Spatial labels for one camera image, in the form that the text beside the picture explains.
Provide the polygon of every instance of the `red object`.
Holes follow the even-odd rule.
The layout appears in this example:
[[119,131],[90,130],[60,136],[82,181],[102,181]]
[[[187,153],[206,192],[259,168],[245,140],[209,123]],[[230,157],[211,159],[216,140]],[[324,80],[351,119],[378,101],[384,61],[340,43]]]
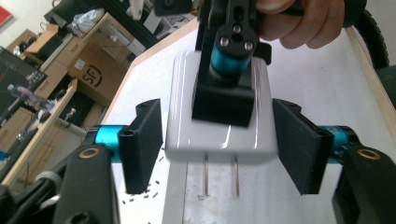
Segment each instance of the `red object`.
[[2,26],[6,21],[12,18],[11,13],[5,10],[3,7],[0,7],[0,26]]

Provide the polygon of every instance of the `finger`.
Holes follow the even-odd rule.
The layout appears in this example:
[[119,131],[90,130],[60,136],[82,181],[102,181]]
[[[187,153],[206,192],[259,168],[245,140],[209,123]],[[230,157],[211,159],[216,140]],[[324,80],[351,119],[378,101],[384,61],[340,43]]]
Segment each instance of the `finger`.
[[293,31],[280,38],[287,49],[296,49],[311,40],[325,23],[330,7],[327,0],[307,0],[303,18]]
[[301,17],[287,15],[265,15],[259,18],[258,35],[268,41],[279,39],[289,34],[300,22]]
[[340,35],[344,23],[345,4],[343,0],[332,0],[328,17],[320,31],[306,45],[311,49],[321,48]]
[[293,5],[295,0],[257,0],[256,8],[264,14],[276,14]]

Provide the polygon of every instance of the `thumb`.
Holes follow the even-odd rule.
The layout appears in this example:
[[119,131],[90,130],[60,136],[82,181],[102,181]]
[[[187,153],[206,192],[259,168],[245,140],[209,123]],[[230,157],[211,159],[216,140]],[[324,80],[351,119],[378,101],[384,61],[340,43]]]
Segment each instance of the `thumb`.
[[261,13],[276,14],[293,5],[295,0],[257,0],[256,8]]

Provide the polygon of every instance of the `white table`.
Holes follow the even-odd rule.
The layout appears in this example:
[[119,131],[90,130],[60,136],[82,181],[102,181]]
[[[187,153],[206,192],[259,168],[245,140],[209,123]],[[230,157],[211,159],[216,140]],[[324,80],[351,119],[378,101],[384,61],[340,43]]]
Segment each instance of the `white table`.
[[[135,117],[136,105],[161,98],[165,133],[173,60],[181,51],[194,49],[195,27],[196,22],[188,24],[137,58],[106,115],[106,124],[128,124]],[[303,114],[316,124],[351,127],[364,145],[396,161],[395,111],[356,36],[348,32],[316,50],[287,50],[277,41],[271,43],[273,62],[268,73],[272,96],[300,105]],[[124,193],[121,168],[113,165],[122,223],[335,222],[332,195],[341,171],[338,164],[327,166],[320,194],[307,196],[300,196],[279,159],[259,166],[240,165],[239,198],[233,192],[231,164],[209,164],[210,196],[203,197],[203,165],[170,162],[163,157],[161,150],[150,192],[142,195]]]

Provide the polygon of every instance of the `plastic bag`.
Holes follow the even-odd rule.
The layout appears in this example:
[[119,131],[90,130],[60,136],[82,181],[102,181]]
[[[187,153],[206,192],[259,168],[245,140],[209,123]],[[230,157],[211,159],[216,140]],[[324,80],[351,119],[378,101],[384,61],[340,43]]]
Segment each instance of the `plastic bag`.
[[105,11],[102,8],[91,10],[85,14],[78,14],[74,17],[72,23],[67,25],[67,28],[72,35],[84,36],[104,15]]

